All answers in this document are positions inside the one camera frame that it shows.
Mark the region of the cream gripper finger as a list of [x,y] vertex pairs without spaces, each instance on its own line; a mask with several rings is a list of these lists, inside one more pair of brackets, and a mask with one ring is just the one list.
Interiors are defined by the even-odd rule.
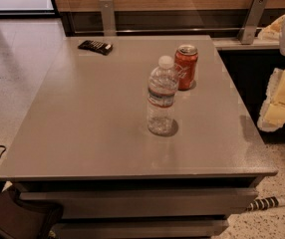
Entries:
[[266,100],[262,103],[257,126],[273,132],[285,124],[285,70],[275,68],[270,76]]
[[263,28],[258,34],[258,39],[278,41],[284,18],[285,15],[282,15],[273,21],[270,25]]

